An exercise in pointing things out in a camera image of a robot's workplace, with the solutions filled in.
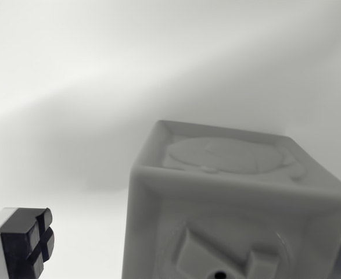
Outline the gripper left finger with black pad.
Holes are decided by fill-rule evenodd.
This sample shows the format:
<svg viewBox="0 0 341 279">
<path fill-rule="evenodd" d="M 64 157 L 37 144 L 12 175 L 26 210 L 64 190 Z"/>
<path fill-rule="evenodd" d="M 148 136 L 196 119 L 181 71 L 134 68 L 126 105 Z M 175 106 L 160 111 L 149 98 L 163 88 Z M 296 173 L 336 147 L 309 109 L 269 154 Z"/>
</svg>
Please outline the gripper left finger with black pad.
<svg viewBox="0 0 341 279">
<path fill-rule="evenodd" d="M 49 208 L 0 210 L 0 279 L 39 278 L 53 252 Z"/>
</svg>

